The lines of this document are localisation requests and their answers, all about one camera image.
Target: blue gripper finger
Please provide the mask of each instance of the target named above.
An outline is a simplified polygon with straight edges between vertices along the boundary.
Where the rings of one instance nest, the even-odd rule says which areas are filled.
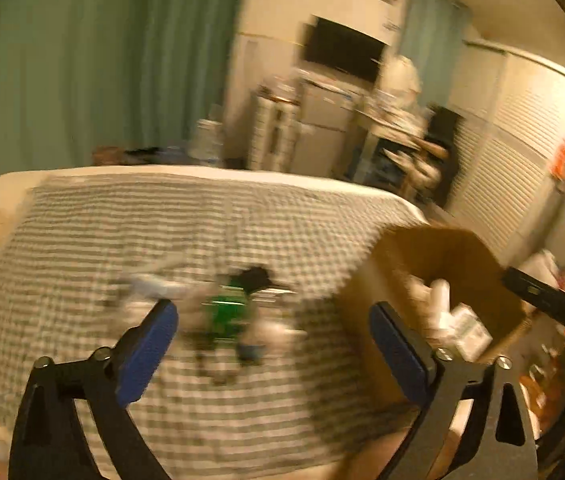
[[[116,387],[121,407],[142,397],[177,330],[176,306],[169,300],[159,300],[142,323],[120,339],[115,351],[121,354]]]
[[[384,302],[369,310],[369,330],[405,397],[418,406],[427,404],[436,371],[428,343]]]

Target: cardboard box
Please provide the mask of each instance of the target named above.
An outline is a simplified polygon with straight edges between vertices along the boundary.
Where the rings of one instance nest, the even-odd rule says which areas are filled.
[[[479,359],[491,362],[527,329],[520,299],[501,283],[503,271],[471,231],[424,225],[383,233],[335,298],[378,409],[404,402],[405,397],[369,334],[369,308],[387,301],[410,328],[422,333],[416,306],[408,295],[408,278],[418,276],[426,285],[439,278],[447,280],[451,307],[468,304],[493,337]]]

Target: bed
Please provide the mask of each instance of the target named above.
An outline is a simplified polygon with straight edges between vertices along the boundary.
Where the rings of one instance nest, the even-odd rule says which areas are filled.
[[[0,454],[32,360],[75,360],[112,344],[124,293],[115,276],[165,251],[191,260],[167,270],[176,279],[273,267],[300,290],[292,315],[310,335],[293,355],[225,389],[200,378],[186,341],[174,346],[130,410],[172,477],[328,478],[348,451],[412,420],[409,406],[370,408],[329,304],[386,224],[424,221],[403,199],[280,173],[114,166],[2,175],[0,211],[15,218],[0,245]],[[114,478],[88,410],[79,409],[102,474]]]

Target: white louvered closet door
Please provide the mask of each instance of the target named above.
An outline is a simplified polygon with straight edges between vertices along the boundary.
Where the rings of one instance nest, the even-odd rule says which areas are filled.
[[[483,42],[462,56],[449,99],[465,118],[461,169],[448,209],[507,263],[548,196],[550,162],[565,138],[565,70]]]

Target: green curtain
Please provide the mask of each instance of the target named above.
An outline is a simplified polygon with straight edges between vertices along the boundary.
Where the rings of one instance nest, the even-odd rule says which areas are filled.
[[[446,105],[469,20],[469,9],[452,0],[408,0],[399,54],[418,69],[421,105]]]
[[[0,0],[0,174],[169,146],[222,104],[241,0]]]

